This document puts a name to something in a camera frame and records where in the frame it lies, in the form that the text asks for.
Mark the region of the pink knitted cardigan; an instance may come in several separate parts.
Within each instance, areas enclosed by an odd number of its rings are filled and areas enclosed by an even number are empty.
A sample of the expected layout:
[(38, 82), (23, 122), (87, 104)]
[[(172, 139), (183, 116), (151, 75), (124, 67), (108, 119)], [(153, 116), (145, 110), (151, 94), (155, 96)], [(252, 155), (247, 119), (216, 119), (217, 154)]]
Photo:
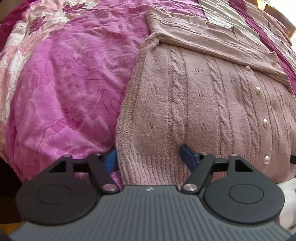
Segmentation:
[(116, 128), (125, 185), (181, 186), (180, 146), (295, 176), (295, 96), (276, 54), (235, 27), (149, 7)]

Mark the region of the pink striped floral bedspread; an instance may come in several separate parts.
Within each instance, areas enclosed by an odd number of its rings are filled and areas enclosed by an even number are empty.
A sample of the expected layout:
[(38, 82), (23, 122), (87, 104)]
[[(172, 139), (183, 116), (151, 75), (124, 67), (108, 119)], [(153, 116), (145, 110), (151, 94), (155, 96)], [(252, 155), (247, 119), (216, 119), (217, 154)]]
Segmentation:
[(121, 105), (147, 11), (199, 16), (235, 27), (277, 55), (295, 96), (295, 53), (264, 13), (245, 1), (41, 1), (1, 53), (1, 146), (20, 180), (59, 157), (116, 147)]

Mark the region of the pink knitted blanket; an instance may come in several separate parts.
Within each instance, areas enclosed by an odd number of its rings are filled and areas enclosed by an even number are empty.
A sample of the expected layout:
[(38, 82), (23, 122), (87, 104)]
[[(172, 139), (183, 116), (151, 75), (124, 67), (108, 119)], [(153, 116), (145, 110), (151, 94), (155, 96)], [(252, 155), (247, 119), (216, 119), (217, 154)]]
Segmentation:
[(271, 19), (274, 25), (282, 32), (288, 44), (292, 46), (291, 39), (295, 33), (295, 23), (293, 23), (283, 11), (279, 11), (272, 1), (246, 1), (260, 9), (266, 18)]

